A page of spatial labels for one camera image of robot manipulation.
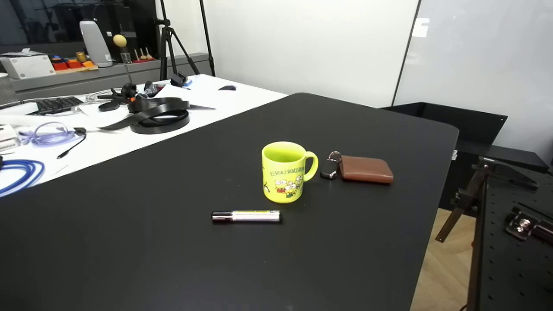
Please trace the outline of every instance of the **wallet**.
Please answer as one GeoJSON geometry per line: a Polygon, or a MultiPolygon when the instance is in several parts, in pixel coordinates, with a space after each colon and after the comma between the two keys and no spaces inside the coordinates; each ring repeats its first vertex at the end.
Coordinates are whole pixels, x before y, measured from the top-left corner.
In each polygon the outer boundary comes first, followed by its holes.
{"type": "Polygon", "coordinates": [[[394,172],[384,158],[375,156],[340,156],[340,174],[344,179],[366,181],[366,182],[384,182],[391,184],[394,181],[394,172]]]}

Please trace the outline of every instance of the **yellow mug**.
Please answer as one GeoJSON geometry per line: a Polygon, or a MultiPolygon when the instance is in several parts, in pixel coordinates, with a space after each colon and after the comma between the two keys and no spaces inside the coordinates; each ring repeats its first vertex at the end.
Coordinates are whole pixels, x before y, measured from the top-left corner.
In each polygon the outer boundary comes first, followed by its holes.
{"type": "Polygon", "coordinates": [[[277,203],[290,203],[301,196],[304,182],[315,175],[318,156],[294,141],[273,141],[261,149],[261,163],[264,196],[277,203]]]}

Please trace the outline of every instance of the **black table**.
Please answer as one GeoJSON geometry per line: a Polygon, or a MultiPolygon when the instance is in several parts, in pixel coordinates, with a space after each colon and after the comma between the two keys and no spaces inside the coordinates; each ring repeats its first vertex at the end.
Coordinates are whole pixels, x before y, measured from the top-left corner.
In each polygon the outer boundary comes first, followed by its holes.
{"type": "Polygon", "coordinates": [[[0,200],[0,308],[408,308],[458,130],[292,94],[0,200]],[[261,191],[261,146],[387,158],[391,186],[261,191]],[[211,210],[282,208],[282,224],[211,210]]]}
{"type": "Polygon", "coordinates": [[[531,189],[494,174],[487,181],[475,229],[470,311],[553,308],[553,246],[532,236],[518,239],[505,229],[515,205],[525,213],[536,215],[534,210],[539,210],[553,215],[553,175],[522,167],[518,170],[536,179],[539,187],[531,189]]]}

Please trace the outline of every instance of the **wooden floor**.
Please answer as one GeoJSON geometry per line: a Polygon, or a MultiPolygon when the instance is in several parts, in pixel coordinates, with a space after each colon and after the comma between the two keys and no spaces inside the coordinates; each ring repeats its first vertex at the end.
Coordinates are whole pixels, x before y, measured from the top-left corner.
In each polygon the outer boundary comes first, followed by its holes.
{"type": "Polygon", "coordinates": [[[411,311],[460,311],[467,303],[475,219],[463,215],[444,243],[434,239],[449,215],[439,208],[411,311]]]}

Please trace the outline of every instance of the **marker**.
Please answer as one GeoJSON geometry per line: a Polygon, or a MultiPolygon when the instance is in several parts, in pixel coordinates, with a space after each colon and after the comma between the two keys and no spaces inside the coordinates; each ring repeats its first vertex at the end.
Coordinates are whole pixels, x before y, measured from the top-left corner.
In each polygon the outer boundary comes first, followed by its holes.
{"type": "Polygon", "coordinates": [[[211,212],[213,222],[280,222],[280,210],[211,212]]]}

